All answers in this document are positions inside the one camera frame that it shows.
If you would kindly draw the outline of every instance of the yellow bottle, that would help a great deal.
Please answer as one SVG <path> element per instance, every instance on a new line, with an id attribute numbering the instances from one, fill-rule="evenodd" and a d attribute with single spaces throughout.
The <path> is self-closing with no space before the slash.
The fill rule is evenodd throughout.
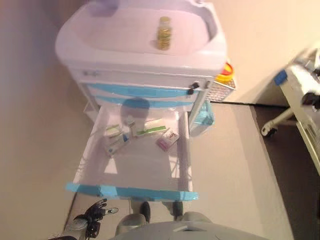
<path id="1" fill-rule="evenodd" d="M 171 40 L 170 18 L 167 16 L 160 17 L 158 33 L 157 33 L 157 48 L 160 50 L 168 50 Z"/>

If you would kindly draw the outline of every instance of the lock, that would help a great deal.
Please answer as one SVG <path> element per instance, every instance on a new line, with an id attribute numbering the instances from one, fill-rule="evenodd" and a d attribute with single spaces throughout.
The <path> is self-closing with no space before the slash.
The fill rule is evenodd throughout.
<path id="1" fill-rule="evenodd" d="M 191 88 L 188 90 L 188 95 L 192 95 L 195 93 L 195 89 L 199 88 L 200 85 L 198 82 L 194 82 L 192 85 L 191 85 Z"/>

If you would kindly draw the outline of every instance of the small box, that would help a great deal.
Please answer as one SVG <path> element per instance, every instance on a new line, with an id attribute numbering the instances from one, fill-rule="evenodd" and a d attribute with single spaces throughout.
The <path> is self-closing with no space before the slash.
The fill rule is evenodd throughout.
<path id="1" fill-rule="evenodd" d="M 171 146 L 179 139 L 179 134 L 168 128 L 168 130 L 156 141 L 156 144 L 167 152 Z"/>

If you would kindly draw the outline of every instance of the drawer front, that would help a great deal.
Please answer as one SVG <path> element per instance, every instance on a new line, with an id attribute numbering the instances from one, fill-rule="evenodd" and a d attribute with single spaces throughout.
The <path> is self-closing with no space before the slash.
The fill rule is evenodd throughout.
<path id="1" fill-rule="evenodd" d="M 205 89 L 207 85 L 206 77 L 156 74 L 152 72 L 121 72 L 84 70 L 69 68 L 72 77 L 79 83 L 107 83 L 119 85 L 137 85 L 159 88 L 190 88 L 197 82 L 199 89 Z"/>
<path id="2" fill-rule="evenodd" d="M 130 108 L 139 109 L 174 109 L 179 112 L 190 112 L 194 105 L 193 102 L 183 101 L 154 101 L 145 98 L 123 98 L 123 97 L 107 97 L 107 96 L 94 96 L 98 105 L 105 104 L 123 105 Z"/>
<path id="3" fill-rule="evenodd" d="M 104 83 L 87 83 L 90 94 L 99 105 L 105 102 L 132 108 L 176 108 L 191 111 L 199 91 L 188 95 L 188 89 L 140 87 Z"/>

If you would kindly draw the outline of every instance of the yellow lid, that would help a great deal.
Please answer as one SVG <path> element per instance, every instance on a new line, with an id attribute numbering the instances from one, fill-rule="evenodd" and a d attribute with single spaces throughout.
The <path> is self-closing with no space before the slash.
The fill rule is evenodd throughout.
<path id="1" fill-rule="evenodd" d="M 169 24 L 170 23 L 170 17 L 168 17 L 168 16 L 160 17 L 160 23 L 161 24 Z"/>

